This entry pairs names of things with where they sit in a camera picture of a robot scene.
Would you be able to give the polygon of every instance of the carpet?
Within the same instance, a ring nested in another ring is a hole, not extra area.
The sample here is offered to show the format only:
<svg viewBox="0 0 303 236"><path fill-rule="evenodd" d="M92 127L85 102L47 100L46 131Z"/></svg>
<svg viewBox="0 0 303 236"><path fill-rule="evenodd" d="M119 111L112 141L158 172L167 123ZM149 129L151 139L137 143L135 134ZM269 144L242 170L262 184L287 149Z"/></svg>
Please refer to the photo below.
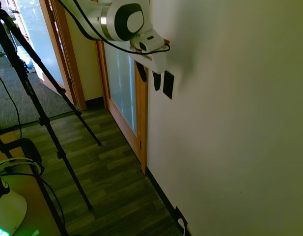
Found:
<svg viewBox="0 0 303 236"><path fill-rule="evenodd" d="M0 57L0 77L18 107L21 124L38 121L39 114L6 57ZM70 107L60 95L40 83L36 73L29 73L28 78L48 117L71 112ZM18 126L17 113L0 81L0 130L14 126Z"/></svg>

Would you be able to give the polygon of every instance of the door hinge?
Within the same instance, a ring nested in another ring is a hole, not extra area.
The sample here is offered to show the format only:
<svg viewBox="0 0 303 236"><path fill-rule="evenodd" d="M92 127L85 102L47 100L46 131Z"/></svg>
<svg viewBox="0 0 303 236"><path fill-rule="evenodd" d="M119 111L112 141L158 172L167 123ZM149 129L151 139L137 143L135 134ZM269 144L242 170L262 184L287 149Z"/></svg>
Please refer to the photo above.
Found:
<svg viewBox="0 0 303 236"><path fill-rule="evenodd" d="M72 80L71 79L68 79L68 86L73 88L73 83L72 83Z"/></svg>
<svg viewBox="0 0 303 236"><path fill-rule="evenodd" d="M55 17L54 17L53 11L49 11L49 16L50 16L50 20L51 20L52 22L55 22Z"/></svg>

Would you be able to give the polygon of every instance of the wooden table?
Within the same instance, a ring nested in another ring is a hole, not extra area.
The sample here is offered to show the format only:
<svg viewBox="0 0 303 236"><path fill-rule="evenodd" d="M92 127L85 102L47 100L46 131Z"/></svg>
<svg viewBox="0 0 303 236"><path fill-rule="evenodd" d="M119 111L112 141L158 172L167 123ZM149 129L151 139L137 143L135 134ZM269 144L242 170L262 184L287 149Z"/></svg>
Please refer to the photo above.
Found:
<svg viewBox="0 0 303 236"><path fill-rule="evenodd" d="M1 135L0 138L4 143L17 139L12 132ZM10 153L13 157L24 157L21 148L14 149ZM5 159L6 156L0 152L0 161ZM16 167L14 172L32 174L27 165ZM30 176L5 176L3 178L13 191L22 195L27 201L26 216L13 236L32 236L37 230L39 231L37 236L59 236L59 229L36 179Z"/></svg>

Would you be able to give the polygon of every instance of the black tripod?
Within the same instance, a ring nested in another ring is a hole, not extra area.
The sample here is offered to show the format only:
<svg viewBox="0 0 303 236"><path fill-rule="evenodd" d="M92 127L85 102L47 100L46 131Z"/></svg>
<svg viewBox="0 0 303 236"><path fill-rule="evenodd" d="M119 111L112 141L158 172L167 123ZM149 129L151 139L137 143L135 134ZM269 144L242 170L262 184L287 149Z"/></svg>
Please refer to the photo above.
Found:
<svg viewBox="0 0 303 236"><path fill-rule="evenodd" d="M64 98L65 102L70 106L70 108L74 111L75 115L80 119L80 121L84 124L84 126L86 127L86 129L89 131L89 133L91 134L91 136L95 139L95 141L98 143L99 146L101 146L100 141L97 139L97 137L94 135L94 133L92 132L92 130L89 128L89 126L86 124L86 122L84 121L84 119L81 117L82 113L80 111L78 111L74 105L70 102L70 100L67 98L67 96L65 95L66 90L61 88L57 82L55 81L55 79L52 77L52 75L50 74L50 72L47 70L47 68L45 67L45 65L42 63L41 59L39 58L39 56L35 53L35 51L32 49L32 47L29 45L29 43L26 41L26 39L22 36L20 30L15 26L15 24L13 23L12 19L8 16L8 14L0 9L0 44L4 49L4 52L6 53L11 65L15 68L17 75L22 83L22 85L24 86L24 89L27 93L27 95L30 96L30 98L33 101L34 106L36 107L39 115L40 115L40 124L41 125L45 125L56 148L57 148L57 156L59 159L63 159L69 173L71 174L76 186L78 187L84 201L86 202L87 206L89 209L92 209L92 205L90 204L81 184L79 183L67 157L66 157L66 153L64 152L61 144L59 143L55 132L53 131L51 124L50 124L50 119L47 117L47 115L45 114L31 84L30 81L28 79L28 75L26 72L26 69L24 68L24 64L23 62L20 60L20 58L17 56L14 46L12 44L12 42L9 40L8 35L4 29L3 24L1 23L1 20L4 21L4 23L6 24L7 28L13 33L13 35L17 38L17 40L20 42L20 44L24 47L24 49L28 52L28 54L30 55L30 57L38 64L38 66L42 69L42 71L45 73L45 75L48 77L48 79L50 80L50 82L52 83L52 85L56 88L57 92ZM10 154L9 150L7 148L4 148L4 143L2 142L2 140L0 139L0 150L2 153L4 153L8 158L12 158L12 155Z"/></svg>

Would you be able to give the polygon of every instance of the wooden floor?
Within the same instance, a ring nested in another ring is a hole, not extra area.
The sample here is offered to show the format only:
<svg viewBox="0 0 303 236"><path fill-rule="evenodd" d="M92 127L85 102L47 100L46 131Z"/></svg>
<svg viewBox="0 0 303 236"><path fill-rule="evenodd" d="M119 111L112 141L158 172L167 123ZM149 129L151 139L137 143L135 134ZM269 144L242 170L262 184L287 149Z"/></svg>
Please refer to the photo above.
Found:
<svg viewBox="0 0 303 236"><path fill-rule="evenodd" d="M140 163L106 110L83 118L99 147L76 116L51 121L94 211L89 212L44 126L23 129L43 158L43 179L55 190L71 236L179 236L180 232Z"/></svg>

